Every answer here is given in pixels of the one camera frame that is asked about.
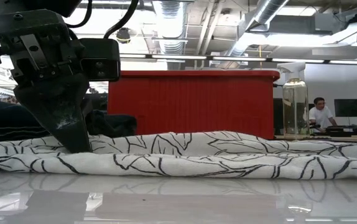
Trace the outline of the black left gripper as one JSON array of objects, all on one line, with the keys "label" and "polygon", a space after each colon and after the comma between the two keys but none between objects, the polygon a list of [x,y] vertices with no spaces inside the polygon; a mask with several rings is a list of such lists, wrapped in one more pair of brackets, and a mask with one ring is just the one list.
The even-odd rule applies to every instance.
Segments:
[{"label": "black left gripper", "polygon": [[93,105],[64,19],[73,9],[0,9],[0,63],[8,55],[14,94],[71,153],[90,152]]}]

